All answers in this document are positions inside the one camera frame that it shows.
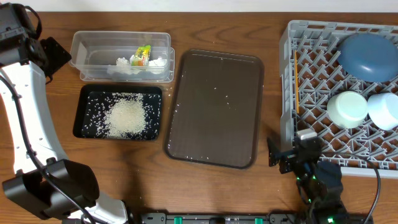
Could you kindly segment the dark brown serving tray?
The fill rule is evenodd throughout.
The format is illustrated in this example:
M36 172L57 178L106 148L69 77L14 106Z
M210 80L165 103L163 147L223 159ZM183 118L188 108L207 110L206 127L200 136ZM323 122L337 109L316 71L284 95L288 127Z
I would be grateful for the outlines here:
M234 169L252 166L261 120L262 61L191 49L184 53L178 74L165 154Z

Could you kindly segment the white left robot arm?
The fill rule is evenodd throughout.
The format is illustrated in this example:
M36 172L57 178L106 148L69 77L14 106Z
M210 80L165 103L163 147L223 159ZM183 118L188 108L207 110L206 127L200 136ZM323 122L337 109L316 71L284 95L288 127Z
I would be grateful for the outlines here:
M1 98L14 145L15 176L2 184L6 197L42 220L127 223L123 201L100 192L90 167L71 161L58 140L46 86L71 55L53 38L41 38L34 10L1 6Z

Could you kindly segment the mint green bowl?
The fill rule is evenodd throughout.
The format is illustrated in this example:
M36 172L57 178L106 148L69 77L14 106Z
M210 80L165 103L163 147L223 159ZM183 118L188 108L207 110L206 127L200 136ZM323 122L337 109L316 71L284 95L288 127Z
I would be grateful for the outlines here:
M340 128L357 128L368 115L368 102L354 91L344 91L327 104L330 120Z

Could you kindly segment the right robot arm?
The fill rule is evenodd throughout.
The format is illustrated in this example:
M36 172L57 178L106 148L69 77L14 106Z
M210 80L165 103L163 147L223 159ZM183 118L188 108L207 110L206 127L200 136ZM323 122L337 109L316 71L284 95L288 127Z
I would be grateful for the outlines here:
M267 138L269 166L279 166L281 174L293 172L296 187L306 211L297 214L294 223L349 223L349 214L341 201L341 168L332 162L320 162L322 141L312 129L298 131L294 146L282 151Z

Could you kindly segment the grey dishwasher rack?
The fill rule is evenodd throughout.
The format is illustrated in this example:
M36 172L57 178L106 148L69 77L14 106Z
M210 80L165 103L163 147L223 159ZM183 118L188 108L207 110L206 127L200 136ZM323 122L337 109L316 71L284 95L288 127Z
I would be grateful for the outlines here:
M294 144L297 131L310 128L322 141L321 161L341 166L343 175L373 177L374 170L359 156L367 157L383 179L397 178L397 129L379 129L370 118L357 128L340 128L329 118L328 100L344 91L368 98L378 93L397 93L397 79L371 83L355 78L338 63L338 46L354 34L376 34L397 43L397 26L342 22L301 21L288 23L279 42L282 80L280 149ZM294 50L297 51L300 113L295 106Z

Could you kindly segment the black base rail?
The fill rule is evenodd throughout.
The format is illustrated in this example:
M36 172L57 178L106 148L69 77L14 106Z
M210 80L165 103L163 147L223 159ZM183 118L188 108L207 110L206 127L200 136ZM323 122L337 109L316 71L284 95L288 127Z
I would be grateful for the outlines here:
M139 215L138 224L289 224L307 223L296 214L271 213L267 215L187 215L160 212Z

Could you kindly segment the white tissue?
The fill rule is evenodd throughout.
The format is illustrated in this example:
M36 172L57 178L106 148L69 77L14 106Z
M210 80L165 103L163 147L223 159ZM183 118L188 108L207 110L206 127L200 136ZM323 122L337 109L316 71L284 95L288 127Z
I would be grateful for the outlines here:
M107 74L122 73L126 75L137 75L139 72L151 72L153 74L161 74L164 71L167 60L159 57L155 60L148 61L148 68L146 69L136 69L132 68L130 61L126 58L118 58L115 66L110 66L107 69Z

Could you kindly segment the clear plastic bin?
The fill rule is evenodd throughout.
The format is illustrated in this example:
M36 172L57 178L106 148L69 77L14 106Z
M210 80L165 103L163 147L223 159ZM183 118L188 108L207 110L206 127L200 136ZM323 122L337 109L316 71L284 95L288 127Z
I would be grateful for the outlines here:
M161 74L139 72L137 75L107 74L118 58L130 61L138 47L150 45L149 60L159 57L167 60ZM70 65L80 71L85 82L155 82L169 83L174 79L175 52L171 37L165 32L78 31L72 41Z

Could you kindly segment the wooden chopstick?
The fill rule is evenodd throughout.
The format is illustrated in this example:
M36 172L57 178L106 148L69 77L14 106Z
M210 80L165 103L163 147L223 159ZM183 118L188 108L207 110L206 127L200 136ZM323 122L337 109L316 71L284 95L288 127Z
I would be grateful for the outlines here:
M300 104L299 104L299 78L297 71L297 51L294 50L294 77L295 77L295 106L296 113L300 113Z

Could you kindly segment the black waste tray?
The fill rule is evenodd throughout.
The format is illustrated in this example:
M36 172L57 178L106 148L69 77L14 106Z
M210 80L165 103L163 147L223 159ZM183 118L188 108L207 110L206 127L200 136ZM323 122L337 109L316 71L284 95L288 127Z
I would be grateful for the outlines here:
M88 103L88 95L94 91L106 91L113 93L155 93L160 94L162 99L162 90L157 86L136 86L136 85L99 85L89 84L82 87L80 98L75 116L75 123L73 127L73 134L77 138L83 138L80 135L80 128L82 126L86 105ZM162 114L162 103L160 109L160 120Z

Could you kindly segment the yellow green snack wrapper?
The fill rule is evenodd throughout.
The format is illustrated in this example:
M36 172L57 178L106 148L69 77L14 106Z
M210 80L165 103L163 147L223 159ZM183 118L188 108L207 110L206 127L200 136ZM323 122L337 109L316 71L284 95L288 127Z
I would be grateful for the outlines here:
M149 63L149 57L151 52L151 46L145 45L138 47L136 53L131 56L130 63L132 66L145 67Z

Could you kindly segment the light blue bowl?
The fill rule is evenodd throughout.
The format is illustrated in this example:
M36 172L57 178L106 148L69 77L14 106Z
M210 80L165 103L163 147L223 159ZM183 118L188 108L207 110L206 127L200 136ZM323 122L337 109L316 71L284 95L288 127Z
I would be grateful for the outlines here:
M368 113L380 129L390 131L397 126L397 95L381 93L368 99Z

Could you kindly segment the pile of rice grains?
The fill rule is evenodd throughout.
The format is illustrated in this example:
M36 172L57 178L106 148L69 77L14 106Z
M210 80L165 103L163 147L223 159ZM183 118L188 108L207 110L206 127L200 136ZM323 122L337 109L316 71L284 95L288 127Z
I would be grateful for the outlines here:
M155 140L161 95L94 91L88 95L80 128L83 138Z

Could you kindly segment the dark blue plate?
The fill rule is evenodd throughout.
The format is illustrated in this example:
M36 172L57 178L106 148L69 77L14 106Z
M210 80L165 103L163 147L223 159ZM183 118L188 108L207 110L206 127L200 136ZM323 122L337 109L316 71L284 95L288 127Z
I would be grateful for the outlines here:
M376 34L354 34L338 47L344 71L366 82L387 82L397 76L397 47Z

